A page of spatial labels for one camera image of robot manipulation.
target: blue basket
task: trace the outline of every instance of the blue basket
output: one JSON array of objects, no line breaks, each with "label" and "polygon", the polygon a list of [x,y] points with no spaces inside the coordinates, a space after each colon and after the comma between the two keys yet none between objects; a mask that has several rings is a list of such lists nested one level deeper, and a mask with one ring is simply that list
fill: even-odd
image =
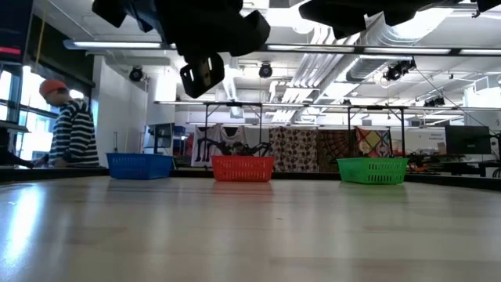
[{"label": "blue basket", "polygon": [[154,154],[107,154],[115,179],[159,179],[171,174],[172,157]]}]

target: person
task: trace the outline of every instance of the person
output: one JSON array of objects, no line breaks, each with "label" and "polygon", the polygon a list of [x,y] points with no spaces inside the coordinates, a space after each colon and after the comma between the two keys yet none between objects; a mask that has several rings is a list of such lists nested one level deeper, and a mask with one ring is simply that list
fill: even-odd
[{"label": "person", "polygon": [[59,116],[54,124],[50,152],[37,160],[35,166],[99,166],[94,121],[88,104],[83,99],[71,98],[68,87],[57,80],[42,82],[40,95],[49,105],[59,108]]}]

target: spotlight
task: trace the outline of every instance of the spotlight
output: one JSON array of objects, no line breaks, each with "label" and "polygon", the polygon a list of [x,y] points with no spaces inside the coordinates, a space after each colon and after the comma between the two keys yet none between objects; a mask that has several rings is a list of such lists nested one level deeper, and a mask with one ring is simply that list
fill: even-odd
[{"label": "spotlight", "polygon": [[445,105],[444,97],[438,97],[437,99],[435,99],[435,104],[437,104],[437,106],[444,106]]},{"label": "spotlight", "polygon": [[416,61],[414,59],[399,61],[394,66],[388,67],[386,73],[383,74],[383,78],[387,81],[397,81],[414,68],[416,68]]},{"label": "spotlight", "polygon": [[270,78],[273,74],[272,66],[269,63],[264,62],[259,69],[260,78]]},{"label": "spotlight", "polygon": [[144,73],[142,72],[141,66],[135,66],[132,68],[131,73],[128,75],[128,78],[133,82],[140,82]]},{"label": "spotlight", "polygon": [[443,96],[437,97],[435,99],[429,99],[427,101],[424,101],[424,106],[425,107],[437,107],[437,106],[444,106],[445,105],[445,100]]}]

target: red basket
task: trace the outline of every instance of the red basket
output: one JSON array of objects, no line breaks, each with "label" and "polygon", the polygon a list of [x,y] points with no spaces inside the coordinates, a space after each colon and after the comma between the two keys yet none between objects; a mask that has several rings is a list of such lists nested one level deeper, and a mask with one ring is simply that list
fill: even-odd
[{"label": "red basket", "polygon": [[268,182],[274,157],[212,156],[214,178],[218,181]]}]

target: table surface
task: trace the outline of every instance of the table surface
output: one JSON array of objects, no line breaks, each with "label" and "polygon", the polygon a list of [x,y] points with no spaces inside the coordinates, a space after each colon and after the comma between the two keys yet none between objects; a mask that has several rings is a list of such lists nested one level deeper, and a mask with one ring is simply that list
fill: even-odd
[{"label": "table surface", "polygon": [[501,195],[404,183],[0,186],[0,281],[497,281]]}]

